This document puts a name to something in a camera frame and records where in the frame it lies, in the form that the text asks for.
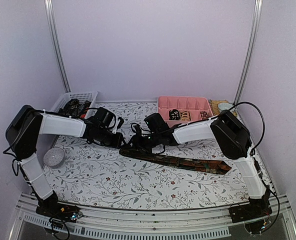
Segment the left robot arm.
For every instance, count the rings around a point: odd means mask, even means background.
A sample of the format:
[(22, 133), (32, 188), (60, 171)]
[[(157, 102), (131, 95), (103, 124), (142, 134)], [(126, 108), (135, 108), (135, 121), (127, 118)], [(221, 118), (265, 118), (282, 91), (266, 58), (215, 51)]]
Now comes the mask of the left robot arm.
[(9, 147), (3, 151), (13, 159), (13, 171), (22, 173), (38, 200), (36, 212), (40, 215), (74, 221), (81, 211), (75, 205), (59, 203), (58, 196), (48, 183), (37, 148), (43, 151), (54, 145), (58, 136), (85, 139), (89, 144), (120, 148), (123, 135), (118, 129), (123, 124), (109, 110), (100, 107), (93, 116), (80, 118), (56, 112), (36, 110), (24, 105), (8, 126), (5, 138)]

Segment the brown green patterned tie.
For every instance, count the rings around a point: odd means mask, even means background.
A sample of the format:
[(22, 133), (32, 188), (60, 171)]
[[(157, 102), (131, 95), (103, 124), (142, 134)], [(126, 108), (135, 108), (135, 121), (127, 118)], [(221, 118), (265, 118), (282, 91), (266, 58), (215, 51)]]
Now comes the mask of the brown green patterned tie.
[(142, 160), (163, 166), (217, 175), (225, 175), (232, 169), (232, 167), (230, 167), (223, 160), (201, 160), (186, 157), (169, 156), (158, 153), (143, 152), (132, 148), (120, 149), (119, 154), (124, 157)]

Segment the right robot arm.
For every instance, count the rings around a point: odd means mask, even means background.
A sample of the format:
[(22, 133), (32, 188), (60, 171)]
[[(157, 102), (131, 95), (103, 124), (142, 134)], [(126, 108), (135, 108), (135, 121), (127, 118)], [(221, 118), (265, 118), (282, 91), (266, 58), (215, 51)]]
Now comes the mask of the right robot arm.
[(248, 191), (248, 204), (229, 209), (232, 221), (237, 223), (272, 214), (269, 197), (273, 192), (263, 180), (261, 167), (254, 156), (256, 147), (251, 143), (250, 132), (229, 109), (208, 119), (176, 124), (173, 127), (169, 127), (159, 113), (146, 117), (144, 121), (151, 133), (142, 135), (139, 127), (136, 127), (130, 147), (120, 150), (120, 154), (181, 169), (225, 174), (229, 167), (222, 161), (188, 159), (152, 152), (158, 145), (178, 146), (187, 142), (215, 139), (223, 155), (235, 162)]

